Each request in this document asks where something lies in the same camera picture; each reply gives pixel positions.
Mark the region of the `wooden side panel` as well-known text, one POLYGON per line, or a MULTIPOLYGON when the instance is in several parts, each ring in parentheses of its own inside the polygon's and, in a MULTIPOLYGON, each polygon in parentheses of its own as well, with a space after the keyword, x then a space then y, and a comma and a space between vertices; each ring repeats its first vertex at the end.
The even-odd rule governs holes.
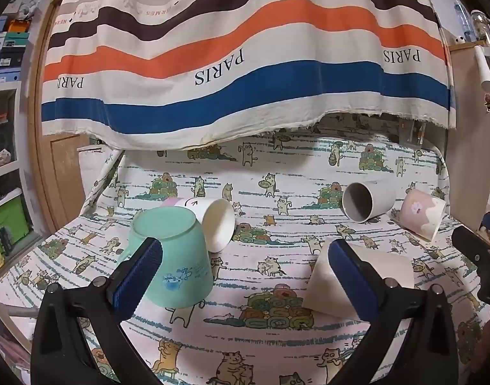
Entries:
POLYGON ((490 93, 482 89, 474 46, 453 51, 451 60, 456 124, 446 153, 450 211, 476 231, 490 194, 490 93))

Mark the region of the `white rolled paper tube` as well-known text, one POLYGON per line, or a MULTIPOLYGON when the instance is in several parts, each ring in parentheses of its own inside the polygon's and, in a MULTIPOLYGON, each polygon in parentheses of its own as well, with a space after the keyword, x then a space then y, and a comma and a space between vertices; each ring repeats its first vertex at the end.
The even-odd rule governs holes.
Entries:
POLYGON ((474 52, 482 89, 485 92, 490 93, 490 67, 488 65, 488 61, 486 59, 482 46, 476 45, 474 47, 474 52))

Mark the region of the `white paper cup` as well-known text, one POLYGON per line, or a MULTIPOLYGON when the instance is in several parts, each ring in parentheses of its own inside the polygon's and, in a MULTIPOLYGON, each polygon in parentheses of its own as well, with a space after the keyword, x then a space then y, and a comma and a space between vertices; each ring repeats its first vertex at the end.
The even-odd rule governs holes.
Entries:
POLYGON ((230 202, 223 198, 168 198, 161 207, 189 209, 203 229, 207 250, 219 253, 231 242, 235 230, 235 214, 230 202))

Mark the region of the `wooden cabinet door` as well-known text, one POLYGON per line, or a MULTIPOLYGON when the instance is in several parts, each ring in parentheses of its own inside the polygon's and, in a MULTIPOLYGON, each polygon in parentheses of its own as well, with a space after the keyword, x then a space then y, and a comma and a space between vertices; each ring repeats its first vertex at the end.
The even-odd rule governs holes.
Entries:
POLYGON ((28 146, 40 216, 36 229, 42 235, 55 232, 77 217, 85 199, 78 148, 88 145, 88 138, 69 133, 42 134, 42 79, 60 3, 61 0, 40 2, 38 19, 32 24, 33 48, 27 78, 28 146))

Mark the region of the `beige textured cup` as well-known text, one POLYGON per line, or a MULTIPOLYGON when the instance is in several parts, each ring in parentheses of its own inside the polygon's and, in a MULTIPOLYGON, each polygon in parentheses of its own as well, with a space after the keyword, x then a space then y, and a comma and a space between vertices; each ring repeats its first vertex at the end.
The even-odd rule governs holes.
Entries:
POLYGON ((366 263, 382 280, 393 278, 402 287, 415 286, 410 259, 337 239, 320 252, 303 298, 303 306, 338 318, 373 320, 380 302, 372 284, 361 272, 361 267, 366 263))

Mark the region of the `mint green mug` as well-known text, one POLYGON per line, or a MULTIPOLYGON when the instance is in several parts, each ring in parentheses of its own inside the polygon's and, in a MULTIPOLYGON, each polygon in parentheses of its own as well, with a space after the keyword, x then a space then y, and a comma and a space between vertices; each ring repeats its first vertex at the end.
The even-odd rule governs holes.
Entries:
POLYGON ((205 300, 213 288, 213 275, 203 230, 195 214, 174 206, 138 213, 118 262, 130 259, 147 238, 153 238, 156 244, 146 261, 161 257, 146 291, 147 299, 172 309, 191 307, 205 300))

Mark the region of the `pink and white cup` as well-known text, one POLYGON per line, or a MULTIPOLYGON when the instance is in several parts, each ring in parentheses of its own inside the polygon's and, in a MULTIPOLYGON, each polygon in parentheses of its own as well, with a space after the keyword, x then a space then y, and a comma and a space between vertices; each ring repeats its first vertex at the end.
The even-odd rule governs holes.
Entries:
POLYGON ((410 190, 401 205, 399 223, 403 228, 432 242, 443 221, 446 203, 421 190, 410 190))

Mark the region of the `green storage bin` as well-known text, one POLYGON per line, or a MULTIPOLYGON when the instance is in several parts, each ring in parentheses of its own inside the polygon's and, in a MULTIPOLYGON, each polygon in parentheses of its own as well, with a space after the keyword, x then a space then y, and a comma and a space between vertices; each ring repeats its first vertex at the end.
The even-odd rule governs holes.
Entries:
POLYGON ((14 245, 26 237, 30 226, 20 196, 0 206, 0 253, 10 255, 14 245))

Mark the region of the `grey cylindrical cup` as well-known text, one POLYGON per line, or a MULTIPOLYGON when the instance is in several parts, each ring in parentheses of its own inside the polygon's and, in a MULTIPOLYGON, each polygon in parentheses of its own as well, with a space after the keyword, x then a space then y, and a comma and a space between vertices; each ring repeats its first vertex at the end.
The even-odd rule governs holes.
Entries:
POLYGON ((392 209, 396 190, 391 180, 375 180, 349 184, 341 203, 345 215, 355 223, 365 223, 392 209))

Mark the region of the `cat print bedsheet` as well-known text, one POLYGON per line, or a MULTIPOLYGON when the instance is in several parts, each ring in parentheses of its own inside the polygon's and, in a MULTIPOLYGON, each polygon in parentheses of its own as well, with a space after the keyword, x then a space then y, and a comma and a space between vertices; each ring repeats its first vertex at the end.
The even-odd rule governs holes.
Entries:
POLYGON ((317 258, 336 238, 408 259, 418 289, 443 286, 465 369, 489 310, 477 297, 476 266, 452 245, 458 222, 445 216, 426 242, 402 228, 395 211, 355 223, 340 207, 358 181, 387 181, 398 202, 412 189, 448 197, 438 149, 402 146, 394 134, 376 120, 357 129, 324 122, 198 150, 114 150, 79 216, 0 276, 0 300, 38 307, 53 282, 76 288, 108 276, 138 213, 176 197, 221 198, 236 225, 228 246, 211 256, 211 294, 186 309, 144 300, 123 325, 165 384, 328 381, 367 331, 302 305, 317 258))

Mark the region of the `white shelf with boxes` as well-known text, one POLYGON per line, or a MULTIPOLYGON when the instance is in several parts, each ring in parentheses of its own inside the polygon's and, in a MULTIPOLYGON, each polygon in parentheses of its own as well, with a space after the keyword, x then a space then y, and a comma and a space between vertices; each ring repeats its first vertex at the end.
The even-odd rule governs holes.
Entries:
POLYGON ((0 253, 0 266, 34 237, 27 209, 27 183, 22 158, 25 156, 23 113, 20 109, 22 66, 37 2, 11 0, 0 15, 0 206, 20 196, 30 226, 10 255, 0 253))

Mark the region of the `striped Paris blanket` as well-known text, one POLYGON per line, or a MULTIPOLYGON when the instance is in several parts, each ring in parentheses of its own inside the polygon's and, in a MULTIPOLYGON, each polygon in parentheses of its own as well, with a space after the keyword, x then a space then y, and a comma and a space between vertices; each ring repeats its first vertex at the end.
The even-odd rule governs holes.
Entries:
POLYGON ((452 129, 430 0, 62 0, 43 72, 45 134, 181 150, 388 114, 452 129))

